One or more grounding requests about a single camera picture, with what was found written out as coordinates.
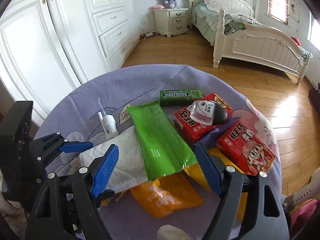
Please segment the white-gloved right hand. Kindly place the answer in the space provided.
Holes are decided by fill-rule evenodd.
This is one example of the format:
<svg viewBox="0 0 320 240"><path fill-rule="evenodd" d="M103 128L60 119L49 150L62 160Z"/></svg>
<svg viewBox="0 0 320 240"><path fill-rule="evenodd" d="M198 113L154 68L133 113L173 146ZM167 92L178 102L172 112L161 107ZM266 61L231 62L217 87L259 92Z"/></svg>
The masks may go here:
<svg viewBox="0 0 320 240"><path fill-rule="evenodd" d="M156 233L157 240L191 240L183 230L172 225L161 226Z"/></svg>

